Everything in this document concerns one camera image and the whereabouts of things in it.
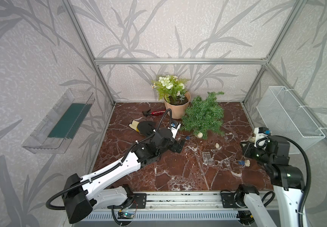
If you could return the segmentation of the rattan ball string lights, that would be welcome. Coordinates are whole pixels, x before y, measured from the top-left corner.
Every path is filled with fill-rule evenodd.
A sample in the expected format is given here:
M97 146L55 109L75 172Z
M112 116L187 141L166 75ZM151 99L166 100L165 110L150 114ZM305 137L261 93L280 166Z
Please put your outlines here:
M207 140L189 136L184 148L185 155L194 155L198 163L204 167L212 167L222 170L235 170L249 168L255 165L254 161L243 157L239 147L239 141L233 138L229 133L224 137L214 137L211 135ZM202 153L210 152L213 158L213 165L206 166L203 164Z

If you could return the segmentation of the small green christmas tree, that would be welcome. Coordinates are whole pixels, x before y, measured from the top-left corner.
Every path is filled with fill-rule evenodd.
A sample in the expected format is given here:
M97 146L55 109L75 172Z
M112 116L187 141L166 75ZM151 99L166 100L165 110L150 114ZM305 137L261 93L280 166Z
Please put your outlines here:
M204 140L207 139L209 132L223 136L225 132L221 127L224 110L217 102L217 97L224 94L222 91L209 92L206 99L201 96L195 97L182 117L182 130Z

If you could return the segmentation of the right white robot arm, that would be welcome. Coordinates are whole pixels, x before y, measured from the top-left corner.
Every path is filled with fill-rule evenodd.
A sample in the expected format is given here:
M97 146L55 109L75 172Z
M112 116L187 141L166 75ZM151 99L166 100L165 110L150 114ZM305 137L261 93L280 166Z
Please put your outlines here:
M302 153L306 174L297 167L289 165L290 146L294 145ZM311 186L311 169L304 150L293 140L283 136L265 136L256 143L242 141L243 156L261 164L273 185L278 201L280 221L283 227L306 227L308 221L305 201ZM235 202L248 208L259 227L274 227L275 222L269 215L259 191L252 185L239 185Z

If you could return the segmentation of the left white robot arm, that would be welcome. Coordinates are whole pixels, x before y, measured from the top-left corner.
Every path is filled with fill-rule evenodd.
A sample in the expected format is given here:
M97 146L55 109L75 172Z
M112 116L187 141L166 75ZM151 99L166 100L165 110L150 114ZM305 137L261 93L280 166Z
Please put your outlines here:
M154 125L141 141L134 142L124 156L93 173L79 177L71 175L64 189L45 204L54 211L65 211L70 224L86 218L97 209L127 208L135 201L135 193L127 185L109 188L121 178L159 161L166 151L181 153L185 139L176 140L181 124L172 118L169 126Z

